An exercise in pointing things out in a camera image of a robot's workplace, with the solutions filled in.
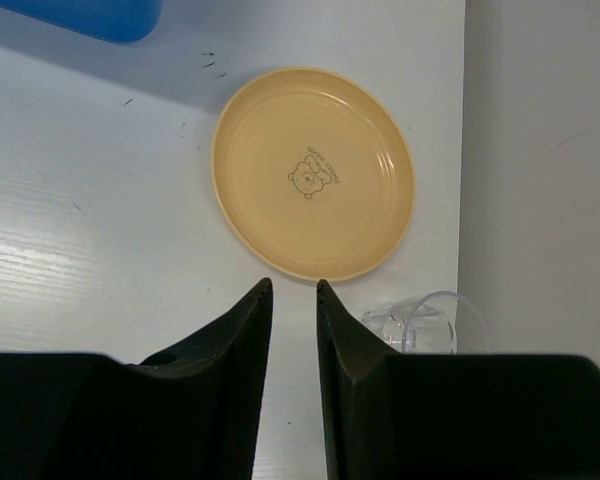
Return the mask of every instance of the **white table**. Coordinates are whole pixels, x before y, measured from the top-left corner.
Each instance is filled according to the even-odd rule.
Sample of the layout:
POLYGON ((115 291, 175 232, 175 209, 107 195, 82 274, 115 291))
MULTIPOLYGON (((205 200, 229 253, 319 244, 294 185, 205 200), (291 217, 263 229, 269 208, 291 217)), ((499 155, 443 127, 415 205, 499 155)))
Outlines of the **white table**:
POLYGON ((237 87, 271 68, 360 83, 410 143, 416 211, 397 253, 336 290, 356 315, 453 290, 463 35, 464 2, 448 0, 166 0, 129 46, 0 9, 0 350, 138 362, 271 276, 254 477, 324 479, 315 287, 232 235, 211 187, 212 131, 237 87))

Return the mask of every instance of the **blue tray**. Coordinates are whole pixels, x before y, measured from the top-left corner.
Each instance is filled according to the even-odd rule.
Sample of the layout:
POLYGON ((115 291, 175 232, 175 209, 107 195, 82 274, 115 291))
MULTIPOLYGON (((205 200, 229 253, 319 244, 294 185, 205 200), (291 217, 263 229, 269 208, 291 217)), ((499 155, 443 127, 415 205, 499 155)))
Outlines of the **blue tray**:
POLYGON ((0 6, 112 42, 153 30, 162 0, 0 0, 0 6))

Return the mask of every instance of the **plate rim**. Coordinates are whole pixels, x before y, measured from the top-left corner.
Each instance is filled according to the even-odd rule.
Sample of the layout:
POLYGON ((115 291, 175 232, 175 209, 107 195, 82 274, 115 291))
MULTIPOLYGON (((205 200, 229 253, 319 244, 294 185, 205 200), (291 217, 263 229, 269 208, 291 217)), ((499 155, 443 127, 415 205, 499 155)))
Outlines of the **plate rim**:
POLYGON ((231 96, 229 101, 226 103, 226 105, 222 109, 222 112, 220 112, 220 115, 218 117, 218 120, 216 121, 216 126, 215 126, 215 129, 213 132, 213 138, 211 141, 211 177, 213 180, 213 191, 215 193, 217 203, 220 206, 220 210, 222 211, 222 215, 224 216, 226 222, 229 224, 229 227, 231 228, 233 233, 240 239, 240 242, 244 246, 246 246, 247 249, 249 251, 251 251, 251 253, 255 254, 259 259, 264 261, 267 265, 275 268, 276 270, 278 270, 286 275, 290 275, 291 277, 299 278, 302 280, 319 281, 319 280, 325 278, 326 280, 329 280, 330 282, 341 282, 341 281, 351 280, 353 278, 357 278, 362 275, 365 275, 366 273, 369 273, 370 271, 374 270, 378 266, 382 265, 391 255, 393 255, 395 253, 395 251, 398 249, 398 247, 403 243, 405 236, 407 234, 407 231, 409 230, 409 227, 411 226, 411 222, 413 221, 414 210, 416 207, 417 182, 416 182, 415 166, 413 164, 413 155, 411 153, 411 147, 409 146, 409 143, 407 142, 404 132, 398 126, 398 123, 396 122, 393 115, 391 115, 391 113, 385 108, 385 106, 364 87, 360 86, 359 84, 350 80, 349 78, 347 78, 343 75, 340 75, 339 73, 336 73, 336 72, 333 72, 330 70, 326 70, 326 69, 322 69, 322 68, 317 68, 317 67, 302 67, 302 66, 282 67, 282 68, 276 68, 276 69, 270 70, 268 72, 260 74, 256 77, 254 77, 253 79, 249 80, 247 83, 245 83, 242 87, 240 87, 231 96), (355 272, 350 273, 348 275, 342 275, 342 276, 337 276, 337 277, 325 277, 325 276, 316 277, 316 276, 304 275, 304 274, 295 272, 291 269, 288 269, 286 267, 283 267, 282 265, 279 265, 275 261, 266 257, 264 254, 262 254, 260 251, 258 251, 257 248, 255 248, 253 245, 251 245, 244 238, 244 236, 240 233, 240 231, 238 230, 238 228, 232 221, 231 216, 227 212, 225 205, 222 201, 220 192, 218 191, 217 169, 216 169, 216 145, 217 145, 218 135, 222 128, 223 121, 227 115, 227 112, 229 111, 231 106, 236 102, 236 100, 242 95, 242 93, 245 90, 247 90, 249 87, 251 87, 253 84, 258 83, 270 76, 279 75, 282 73, 289 73, 289 72, 313 72, 313 73, 319 73, 321 75, 327 75, 330 77, 334 77, 338 80, 344 81, 344 82, 348 83, 349 85, 353 86, 354 88, 360 90, 364 95, 366 95, 369 99, 371 99, 380 108, 380 110, 382 111, 382 113, 384 115, 387 116, 387 118, 389 119, 389 121, 391 122, 393 127, 398 132, 398 135, 400 136, 400 141, 402 142, 402 145, 404 146, 404 148, 407 152, 407 158, 409 160, 409 169, 411 170, 411 179, 412 179, 412 182, 411 182, 411 184, 412 184, 411 185, 411 208, 409 209, 407 221, 405 222, 404 227, 402 228, 402 231, 400 232, 400 236, 398 237, 398 239, 396 240, 394 245, 392 245, 391 248, 387 249, 386 253, 384 255, 382 255, 377 261, 371 262, 365 268, 357 269, 355 272))

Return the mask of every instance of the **yellow plate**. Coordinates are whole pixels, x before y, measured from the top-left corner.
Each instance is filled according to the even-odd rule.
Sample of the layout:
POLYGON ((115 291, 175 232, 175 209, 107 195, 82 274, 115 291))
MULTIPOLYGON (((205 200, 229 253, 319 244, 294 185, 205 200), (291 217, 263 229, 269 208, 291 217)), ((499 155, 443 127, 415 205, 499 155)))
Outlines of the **yellow plate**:
POLYGON ((409 149, 389 114, 316 69, 267 73, 225 107, 213 182, 229 224, 288 274, 344 280, 379 265, 413 208, 409 149))

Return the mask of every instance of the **gray wall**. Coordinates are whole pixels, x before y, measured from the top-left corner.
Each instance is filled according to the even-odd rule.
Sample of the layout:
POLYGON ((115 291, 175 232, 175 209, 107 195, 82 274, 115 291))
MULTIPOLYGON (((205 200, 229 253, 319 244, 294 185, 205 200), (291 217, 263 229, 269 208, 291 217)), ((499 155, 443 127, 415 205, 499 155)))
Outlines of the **gray wall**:
POLYGON ((600 365, 600 0, 467 4, 459 290, 600 365))

